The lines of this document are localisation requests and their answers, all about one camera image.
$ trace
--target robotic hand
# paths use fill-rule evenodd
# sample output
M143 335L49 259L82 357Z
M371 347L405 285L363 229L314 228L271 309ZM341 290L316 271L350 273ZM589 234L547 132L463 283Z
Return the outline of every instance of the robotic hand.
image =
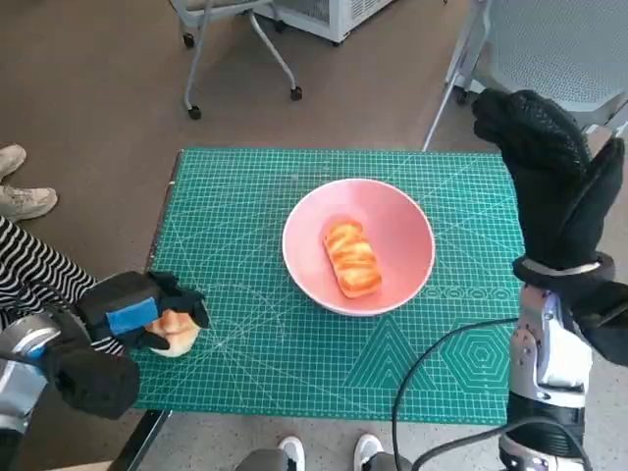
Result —
M475 134L495 143L512 176L526 253L513 263L526 285L510 343L508 422L549 417L582 443L595 348L628 366L628 287L612 281L597 246L622 184L624 142L591 158L575 120L532 91L485 90L473 105ZM513 470L582 470L577 447L552 425L501 437Z
M126 347L167 349L144 326L168 309L188 313L201 328L209 324L203 295L179 287L168 273L126 272L99 283L76 305L59 301L0 333L0 464L15 452L47 383L71 407L100 417L119 418L134 404L137 365L95 351L93 341L113 337Z

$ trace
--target caster wheel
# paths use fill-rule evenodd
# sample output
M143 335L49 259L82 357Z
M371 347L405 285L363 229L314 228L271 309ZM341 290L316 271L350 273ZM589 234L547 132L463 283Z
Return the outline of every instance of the caster wheel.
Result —
M275 31L279 34L283 34L287 27L288 25L286 25L286 22L284 22L284 20L279 20L278 22L275 22Z
M194 47L194 36L192 36L189 32L183 35L183 44L185 44L185 48L191 49Z
M193 120L200 120L200 108L198 108L196 105L193 105L189 110L187 110L187 113Z
M469 98L469 92L460 88L455 97L455 102L458 104L458 106L466 106L469 103Z
M300 86L296 86L290 91L290 100L299 101L301 98L303 98L303 90Z

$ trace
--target green cutting mat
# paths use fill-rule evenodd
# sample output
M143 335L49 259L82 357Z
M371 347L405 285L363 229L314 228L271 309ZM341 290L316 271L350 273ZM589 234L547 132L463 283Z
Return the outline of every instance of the green cutting mat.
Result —
M325 311L291 281L281 237L312 189L360 177L391 183L424 209L436 236L433 275L391 314ZM496 155L206 149L181 157L153 268L201 289L211 329L192 352L135 355L138 407L389 419L408 367L447 331L516 315L510 263L521 253L515 198ZM403 420L504 420L509 329L445 344L407 392Z

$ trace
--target bread roll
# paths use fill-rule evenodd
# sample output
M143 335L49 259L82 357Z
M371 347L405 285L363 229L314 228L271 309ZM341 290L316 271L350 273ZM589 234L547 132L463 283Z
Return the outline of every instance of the bread roll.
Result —
M333 224L323 242L346 297L364 296L380 288L382 274L360 223L344 220Z
M151 348L158 355L174 358L190 351L200 328L191 320L189 314L167 310L164 314L146 326L148 332L163 337L170 344L167 350Z

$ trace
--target foot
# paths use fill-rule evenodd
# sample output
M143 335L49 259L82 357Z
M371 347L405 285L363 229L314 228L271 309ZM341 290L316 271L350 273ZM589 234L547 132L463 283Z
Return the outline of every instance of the foot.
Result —
M0 186L0 216L12 223L43 216L57 204L57 192L52 188L13 188Z
M305 471L305 450L300 439L287 437L279 444L279 448L285 451L288 458L296 463L296 471Z
M0 180L13 174L26 159L26 151L18 144L0 144Z
M384 451L380 439L371 434L360 437L353 453L353 471L362 471L362 466L375 454Z

